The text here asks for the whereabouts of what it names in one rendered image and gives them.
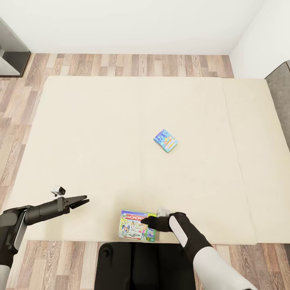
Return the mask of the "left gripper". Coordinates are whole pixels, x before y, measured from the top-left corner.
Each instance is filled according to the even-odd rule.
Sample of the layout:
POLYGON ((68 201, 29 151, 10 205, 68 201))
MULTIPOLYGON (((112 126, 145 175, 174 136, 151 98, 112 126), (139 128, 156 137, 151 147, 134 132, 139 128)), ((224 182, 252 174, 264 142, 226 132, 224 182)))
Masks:
POLYGON ((88 203, 87 195, 65 198, 60 196, 57 200, 43 203, 39 208, 39 216, 42 221, 46 221, 63 214, 70 213, 70 208, 75 209, 88 203))

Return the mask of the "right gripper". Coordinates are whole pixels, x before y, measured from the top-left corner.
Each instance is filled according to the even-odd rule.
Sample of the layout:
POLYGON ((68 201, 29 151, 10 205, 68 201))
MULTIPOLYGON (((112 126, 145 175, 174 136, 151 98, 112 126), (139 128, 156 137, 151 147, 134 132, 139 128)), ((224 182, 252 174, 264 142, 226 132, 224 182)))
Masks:
POLYGON ((163 229, 162 225, 162 220, 164 219, 163 217, 154 217, 154 216, 149 216, 148 218, 144 218, 141 220, 141 223, 148 225, 149 228, 155 229, 159 232, 166 232, 163 229))

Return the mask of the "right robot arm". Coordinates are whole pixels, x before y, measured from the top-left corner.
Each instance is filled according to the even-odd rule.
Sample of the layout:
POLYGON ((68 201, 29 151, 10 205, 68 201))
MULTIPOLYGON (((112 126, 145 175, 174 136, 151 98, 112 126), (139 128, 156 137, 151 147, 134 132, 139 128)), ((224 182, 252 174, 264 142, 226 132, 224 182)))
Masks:
POLYGON ((184 212, 171 213, 160 207, 157 217, 149 216, 141 223, 159 232, 175 234, 205 290, 257 290, 216 251, 184 212))

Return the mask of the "board game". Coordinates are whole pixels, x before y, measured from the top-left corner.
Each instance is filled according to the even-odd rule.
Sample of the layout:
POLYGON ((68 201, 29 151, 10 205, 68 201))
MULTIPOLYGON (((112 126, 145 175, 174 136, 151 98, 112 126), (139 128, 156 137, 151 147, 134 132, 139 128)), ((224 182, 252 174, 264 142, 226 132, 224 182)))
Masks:
POLYGON ((178 143, 178 141, 163 129, 155 138, 158 143, 167 153, 178 143))
POLYGON ((118 237, 155 242, 155 229, 141 223, 141 220, 157 214, 123 209, 118 237))

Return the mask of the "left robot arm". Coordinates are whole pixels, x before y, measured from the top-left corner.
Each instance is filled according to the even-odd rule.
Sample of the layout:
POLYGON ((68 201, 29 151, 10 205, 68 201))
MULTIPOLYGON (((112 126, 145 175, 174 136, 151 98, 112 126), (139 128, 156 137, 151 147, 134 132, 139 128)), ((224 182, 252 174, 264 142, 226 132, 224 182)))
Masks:
POLYGON ((0 290, 6 289, 13 257, 18 253, 27 226, 68 214, 70 208, 89 202, 87 195, 62 197, 66 192, 62 186, 53 185, 50 192, 54 194, 51 202, 7 209, 0 215, 0 290))

